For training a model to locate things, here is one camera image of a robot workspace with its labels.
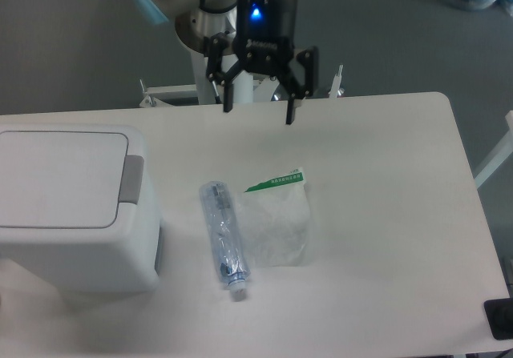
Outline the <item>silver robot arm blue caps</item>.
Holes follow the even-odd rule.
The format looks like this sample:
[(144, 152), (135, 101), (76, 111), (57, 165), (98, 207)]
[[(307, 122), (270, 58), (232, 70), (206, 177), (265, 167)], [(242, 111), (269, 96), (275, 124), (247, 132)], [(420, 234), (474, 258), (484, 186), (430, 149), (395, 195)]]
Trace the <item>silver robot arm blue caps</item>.
[(318, 84), (316, 46), (297, 50), (298, 0), (134, 0), (155, 24), (172, 21), (191, 54), (201, 104), (251, 103), (254, 78), (277, 81), (288, 97), (286, 124)]

